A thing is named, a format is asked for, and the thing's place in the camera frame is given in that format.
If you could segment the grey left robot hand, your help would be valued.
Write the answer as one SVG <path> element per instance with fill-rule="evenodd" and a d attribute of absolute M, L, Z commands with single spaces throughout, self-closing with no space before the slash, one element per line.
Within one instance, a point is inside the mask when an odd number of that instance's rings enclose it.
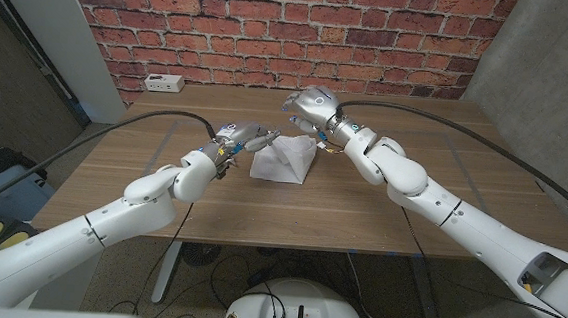
<path fill-rule="evenodd" d="M 201 151 L 214 162 L 216 178 L 220 180 L 225 177 L 228 167 L 236 164 L 236 154 L 243 150 L 258 152 L 271 145 L 280 134 L 280 131 L 267 130 L 257 122 L 233 122 L 220 128 Z"/>

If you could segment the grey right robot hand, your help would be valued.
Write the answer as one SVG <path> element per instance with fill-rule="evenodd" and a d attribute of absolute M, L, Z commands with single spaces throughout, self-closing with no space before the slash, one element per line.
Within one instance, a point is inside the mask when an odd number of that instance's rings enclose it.
<path fill-rule="evenodd" d="M 361 127 L 338 111 L 340 102 L 327 87 L 311 86 L 293 92 L 282 106 L 283 111 L 294 113 L 291 122 L 307 134 L 324 133 L 344 145 Z"/>

